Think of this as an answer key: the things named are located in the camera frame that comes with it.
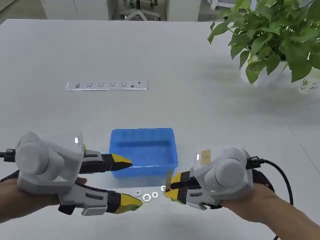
blue tray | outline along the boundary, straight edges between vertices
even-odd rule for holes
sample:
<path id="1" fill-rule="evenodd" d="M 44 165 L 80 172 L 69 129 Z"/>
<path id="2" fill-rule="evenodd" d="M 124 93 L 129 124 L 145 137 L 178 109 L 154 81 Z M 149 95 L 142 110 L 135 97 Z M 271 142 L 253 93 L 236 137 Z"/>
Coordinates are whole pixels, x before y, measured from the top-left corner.
<path id="1" fill-rule="evenodd" d="M 178 165 L 172 128 L 114 129 L 109 153 L 128 158 L 133 164 L 113 171 L 116 178 L 166 175 Z"/>

floor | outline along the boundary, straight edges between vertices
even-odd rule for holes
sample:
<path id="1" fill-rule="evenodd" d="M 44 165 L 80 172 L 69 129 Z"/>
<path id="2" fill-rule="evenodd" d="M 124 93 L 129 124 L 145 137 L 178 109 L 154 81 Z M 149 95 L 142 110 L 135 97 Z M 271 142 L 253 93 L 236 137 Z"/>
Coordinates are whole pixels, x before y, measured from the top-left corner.
<path id="1" fill-rule="evenodd" d="M 157 12 L 161 15 L 161 20 L 166 21 L 166 10 L 164 0 L 158 0 L 157 7 L 150 7 L 149 2 L 142 1 L 141 8 Z M 119 12 L 123 10 L 123 7 L 116 7 L 113 19 L 120 20 Z M 128 1 L 125 2 L 124 8 L 130 8 Z M 219 11 L 212 10 L 207 0 L 202 0 L 199 22 L 212 21 L 217 18 Z M 6 19 L 46 19 L 46 13 L 42 6 L 41 0 L 0 0 L 0 24 Z"/>

power strip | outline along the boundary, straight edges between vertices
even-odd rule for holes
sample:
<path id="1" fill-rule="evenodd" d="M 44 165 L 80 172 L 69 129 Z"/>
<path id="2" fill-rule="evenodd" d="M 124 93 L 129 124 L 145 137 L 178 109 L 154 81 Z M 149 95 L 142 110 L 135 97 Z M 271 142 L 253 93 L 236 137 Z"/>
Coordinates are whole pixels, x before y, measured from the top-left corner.
<path id="1" fill-rule="evenodd" d="M 67 91 L 148 90 L 148 81 L 69 81 Z"/>

table surface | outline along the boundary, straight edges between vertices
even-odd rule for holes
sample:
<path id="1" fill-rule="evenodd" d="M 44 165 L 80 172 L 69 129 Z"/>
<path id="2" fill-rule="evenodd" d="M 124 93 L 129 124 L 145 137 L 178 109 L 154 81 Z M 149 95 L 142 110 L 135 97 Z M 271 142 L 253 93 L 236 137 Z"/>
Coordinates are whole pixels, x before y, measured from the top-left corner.
<path id="1" fill-rule="evenodd" d="M 243 146 L 279 164 L 295 205 L 320 224 L 320 174 L 303 148 L 304 125 L 289 127 L 275 104 L 240 80 L 229 54 L 229 34 L 207 42 L 209 22 L 17 20 L 0 25 L 0 149 L 12 148 L 26 131 L 38 135 L 81 129 L 88 149 L 107 151 L 116 128 L 172 128 L 177 171 L 192 166 L 197 150 Z M 69 80 L 145 80 L 147 91 L 66 92 Z M 0 177 L 16 169 L 0 162 Z M 263 166 L 276 192 L 288 199 L 278 172 Z M 88 185 L 134 194 L 160 191 L 117 181 L 111 173 L 88 176 Z M 135 212 L 66 216 L 56 206 L 0 225 L 3 239 L 201 239 L 271 240 L 261 224 L 227 209 L 200 211 L 160 195 Z"/>

cylindrical knob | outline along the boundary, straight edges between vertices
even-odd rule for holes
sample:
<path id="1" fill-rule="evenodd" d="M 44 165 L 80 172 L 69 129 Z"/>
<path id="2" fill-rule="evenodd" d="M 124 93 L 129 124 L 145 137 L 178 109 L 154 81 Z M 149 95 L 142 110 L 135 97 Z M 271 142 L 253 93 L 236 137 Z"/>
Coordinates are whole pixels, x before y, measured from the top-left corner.
<path id="1" fill-rule="evenodd" d="M 15 162 L 24 174 L 42 174 L 47 169 L 48 161 L 48 149 L 37 141 L 26 142 L 16 149 Z"/>
<path id="2" fill-rule="evenodd" d="M 215 165 L 216 181 L 225 188 L 234 188 L 241 184 L 245 174 L 244 166 L 234 158 L 221 159 Z"/>

